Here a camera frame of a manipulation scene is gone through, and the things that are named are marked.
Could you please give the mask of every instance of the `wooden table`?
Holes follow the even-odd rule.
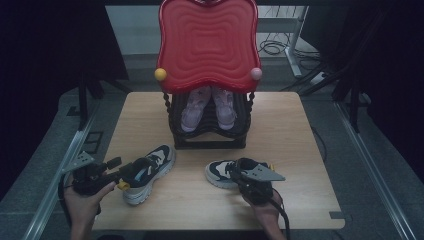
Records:
[[[286,177],[273,186],[282,195],[292,229],[340,229],[343,219],[314,136],[296,93],[257,92],[245,149],[178,150],[172,170],[153,184],[150,197],[130,206],[122,191],[108,194],[94,229],[247,230],[260,229],[238,190],[220,189],[205,177],[216,160],[249,157],[273,163]],[[105,160],[120,156],[123,164],[161,144],[173,145],[162,93],[130,93]],[[280,227],[284,228],[280,217]]]

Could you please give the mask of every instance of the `black and white sneaker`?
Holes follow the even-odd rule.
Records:
[[[122,180],[130,185],[123,193],[125,202],[131,205],[144,202],[152,192],[153,182],[165,176],[174,162],[175,149],[168,145],[161,145],[145,157],[134,161],[133,171],[122,177]]]
[[[223,160],[209,163],[205,168],[206,179],[214,186],[219,188],[237,188],[235,183],[230,176],[230,171],[233,171],[238,164],[240,170],[253,170],[256,166],[262,165],[268,168],[268,164],[265,162],[259,163],[250,158],[240,158],[237,161]]]
[[[237,183],[231,180],[230,170],[235,164],[232,160],[215,161],[205,168],[206,179],[219,188],[237,188]]]

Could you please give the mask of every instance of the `wrist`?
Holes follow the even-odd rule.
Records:
[[[71,240],[89,240],[92,226],[73,224],[71,228]]]
[[[272,221],[263,223],[261,225],[270,240],[285,240],[286,238],[283,235],[283,232],[278,225],[278,222]]]

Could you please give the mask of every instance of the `black curtain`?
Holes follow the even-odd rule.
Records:
[[[1,197],[50,127],[60,96],[82,75],[95,88],[99,80],[128,79],[102,4],[0,2]]]
[[[396,1],[359,67],[368,113],[424,182],[424,5]]]

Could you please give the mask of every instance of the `metal bracket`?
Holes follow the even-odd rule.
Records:
[[[241,174],[247,178],[259,181],[285,181],[286,178],[271,169],[258,164],[253,170],[242,170]]]
[[[95,159],[93,157],[91,157],[88,153],[82,152],[66,168],[62,169],[62,173],[74,171],[75,169],[82,168],[82,167],[84,167],[84,166],[86,166],[86,165],[88,165],[88,164],[90,164],[94,161],[95,161]]]

